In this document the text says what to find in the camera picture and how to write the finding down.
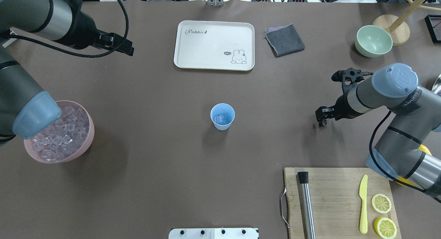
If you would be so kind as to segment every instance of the metal muddler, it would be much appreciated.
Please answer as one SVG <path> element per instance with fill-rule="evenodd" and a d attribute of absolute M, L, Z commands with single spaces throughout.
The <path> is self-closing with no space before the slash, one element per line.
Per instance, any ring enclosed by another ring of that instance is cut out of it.
<path fill-rule="evenodd" d="M 307 234 L 307 239 L 315 239 L 314 216 L 312 215 L 311 195 L 309 192 L 308 172 L 298 172 L 300 187 L 302 190 L 302 215 Z"/>

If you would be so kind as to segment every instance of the bowl of ice cubes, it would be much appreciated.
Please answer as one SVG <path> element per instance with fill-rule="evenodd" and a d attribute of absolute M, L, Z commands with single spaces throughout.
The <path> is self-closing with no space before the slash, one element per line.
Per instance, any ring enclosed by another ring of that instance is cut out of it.
<path fill-rule="evenodd" d="M 39 162 L 60 163 L 82 155 L 91 145 L 95 127 L 80 104 L 57 101 L 62 114 L 53 124 L 34 137 L 24 140 L 28 154 Z"/>

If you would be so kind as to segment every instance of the robotic arm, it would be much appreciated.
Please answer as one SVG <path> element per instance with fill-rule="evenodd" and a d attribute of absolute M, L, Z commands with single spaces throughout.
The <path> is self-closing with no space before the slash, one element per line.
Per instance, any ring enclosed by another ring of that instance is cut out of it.
<path fill-rule="evenodd" d="M 0 43 L 14 38 L 10 31 L 14 27 L 73 49 L 93 46 L 109 50 L 93 57 L 111 51 L 132 56 L 132 42 L 98 30 L 93 19 L 81 12 L 81 4 L 82 0 L 0 0 Z M 0 44 L 0 145 L 15 135 L 30 138 L 60 116 L 49 93 Z"/>
<path fill-rule="evenodd" d="M 332 80 L 342 83 L 343 95 L 334 106 L 317 109 L 319 125 L 325 126 L 328 118 L 352 119 L 386 106 L 396 115 L 372 149 L 367 165 L 391 180 L 408 179 L 439 200 L 441 160 L 421 151 L 420 146 L 430 131 L 441 132 L 441 96 L 418 85 L 416 73 L 402 63 L 375 74 L 349 68 L 336 72 Z"/>

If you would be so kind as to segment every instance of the gray cloth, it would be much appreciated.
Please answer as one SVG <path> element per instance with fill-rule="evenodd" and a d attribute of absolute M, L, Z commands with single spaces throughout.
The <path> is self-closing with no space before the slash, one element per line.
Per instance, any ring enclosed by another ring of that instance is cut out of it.
<path fill-rule="evenodd" d="M 293 24 L 285 27 L 270 28 L 265 33 L 265 38 L 273 48 L 276 57 L 305 49 L 305 45 Z"/>

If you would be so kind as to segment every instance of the pink bowl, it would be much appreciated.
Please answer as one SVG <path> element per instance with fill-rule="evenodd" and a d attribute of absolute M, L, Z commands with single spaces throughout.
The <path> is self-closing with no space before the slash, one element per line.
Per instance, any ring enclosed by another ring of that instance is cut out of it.
<path fill-rule="evenodd" d="M 81 147 L 72 155 L 66 157 L 63 160 L 59 160 L 59 161 L 53 161 L 53 162 L 47 162 L 43 157 L 40 156 L 38 151 L 34 151 L 32 149 L 32 138 L 30 139 L 26 139 L 24 140 L 24 144 L 25 144 L 25 149 L 28 152 L 28 154 L 36 159 L 39 162 L 43 162 L 43 163 L 61 163 L 61 162 L 67 162 L 67 161 L 71 161 L 77 157 L 79 157 L 80 155 L 84 154 L 84 152 L 90 147 L 90 145 L 92 144 L 93 141 L 93 137 L 95 136 L 95 127 L 93 126 L 93 121 L 92 118 L 90 117 L 89 113 L 87 112 L 87 110 L 84 109 L 84 107 L 82 107 L 82 105 L 78 104 L 77 102 L 73 102 L 73 101 L 68 101 L 68 100 L 60 100 L 57 101 L 58 107 L 60 107 L 61 109 L 63 109 L 64 107 L 67 106 L 72 106 L 75 109 L 82 109 L 87 113 L 87 117 L 89 118 L 89 131 L 87 132 L 87 137 L 85 138 L 84 143 L 81 145 Z"/>

